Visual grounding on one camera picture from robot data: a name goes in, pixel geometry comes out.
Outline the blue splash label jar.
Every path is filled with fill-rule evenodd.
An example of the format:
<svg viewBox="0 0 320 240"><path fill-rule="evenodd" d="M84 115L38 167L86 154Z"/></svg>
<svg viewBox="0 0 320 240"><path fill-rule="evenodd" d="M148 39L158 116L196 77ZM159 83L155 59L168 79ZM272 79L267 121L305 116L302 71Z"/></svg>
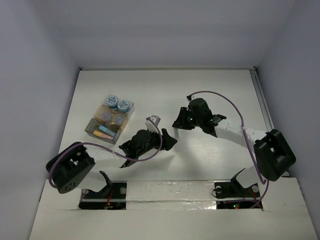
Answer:
<svg viewBox="0 0 320 240"><path fill-rule="evenodd" d="M115 95L109 95L105 101L104 105L108 108L114 109L118 107L119 98Z"/></svg>

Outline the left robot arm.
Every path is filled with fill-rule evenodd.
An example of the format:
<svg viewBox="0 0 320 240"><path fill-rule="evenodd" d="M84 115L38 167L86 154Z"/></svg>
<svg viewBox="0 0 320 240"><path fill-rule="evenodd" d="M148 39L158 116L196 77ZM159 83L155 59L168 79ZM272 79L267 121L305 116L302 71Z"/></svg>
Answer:
<svg viewBox="0 0 320 240"><path fill-rule="evenodd" d="M74 142L46 164L48 181L60 194L66 194L78 186L84 186L82 181L86 180L95 165L102 168L128 168L137 162L150 160L160 151L171 150L177 142L165 128L155 132L139 130L130 140L119 146L123 153L97 143ZM102 156L96 160L98 154L90 156L87 147L105 150L111 156Z"/></svg>

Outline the purple clip jar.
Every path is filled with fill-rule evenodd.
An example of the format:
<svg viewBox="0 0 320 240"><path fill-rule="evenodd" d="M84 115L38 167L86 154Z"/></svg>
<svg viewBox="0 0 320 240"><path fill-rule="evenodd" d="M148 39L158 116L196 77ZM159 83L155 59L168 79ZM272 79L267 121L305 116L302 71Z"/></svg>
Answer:
<svg viewBox="0 0 320 240"><path fill-rule="evenodd" d="M105 122L107 124L110 124L112 122L112 120L113 120L113 116L109 111L104 111L103 113L101 113L100 119L103 122Z"/></svg>

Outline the blue marker pen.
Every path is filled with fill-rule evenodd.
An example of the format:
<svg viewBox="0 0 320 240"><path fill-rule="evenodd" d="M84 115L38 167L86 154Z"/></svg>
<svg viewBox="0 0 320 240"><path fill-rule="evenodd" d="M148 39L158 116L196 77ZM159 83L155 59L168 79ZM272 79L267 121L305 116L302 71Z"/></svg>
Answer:
<svg viewBox="0 0 320 240"><path fill-rule="evenodd" d="M107 133L105 133L105 134L107 134L107 135L109 135L109 136L112 136L112 137L115 137L115 136L116 136L116 133L115 133L114 131L110 130L110 129L108 129Z"/></svg>

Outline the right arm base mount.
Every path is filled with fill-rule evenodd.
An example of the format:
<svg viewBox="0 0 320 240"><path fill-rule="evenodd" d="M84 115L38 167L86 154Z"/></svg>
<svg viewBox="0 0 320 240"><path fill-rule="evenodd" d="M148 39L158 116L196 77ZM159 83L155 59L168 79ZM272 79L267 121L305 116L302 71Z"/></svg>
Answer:
<svg viewBox="0 0 320 240"><path fill-rule="evenodd" d="M218 209L263 209L258 185L259 177L253 168L244 168L230 180L217 181L211 195Z"/></svg>

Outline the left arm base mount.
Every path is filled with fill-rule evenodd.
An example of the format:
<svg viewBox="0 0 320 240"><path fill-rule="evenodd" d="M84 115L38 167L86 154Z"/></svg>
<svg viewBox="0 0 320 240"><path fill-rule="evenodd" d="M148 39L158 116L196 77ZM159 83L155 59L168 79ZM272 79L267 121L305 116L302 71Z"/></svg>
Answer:
<svg viewBox="0 0 320 240"><path fill-rule="evenodd" d="M82 189L78 208L81 210L125 210L127 182L114 182L104 171L100 170L99 173L105 179L105 186L99 191Z"/></svg>

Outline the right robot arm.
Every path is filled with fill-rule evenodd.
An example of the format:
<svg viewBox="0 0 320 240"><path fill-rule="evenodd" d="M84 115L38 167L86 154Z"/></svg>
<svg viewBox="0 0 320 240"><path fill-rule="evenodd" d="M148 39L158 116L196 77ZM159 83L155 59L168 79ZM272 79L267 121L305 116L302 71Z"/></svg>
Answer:
<svg viewBox="0 0 320 240"><path fill-rule="evenodd" d="M199 127L208 135L231 141L249 151L253 165L237 173L230 183L230 190L235 196L242 196L258 182L277 181L297 160L279 130L267 132L245 128L226 116L213 114L203 98L195 98L188 107L181 107L172 126L181 130Z"/></svg>

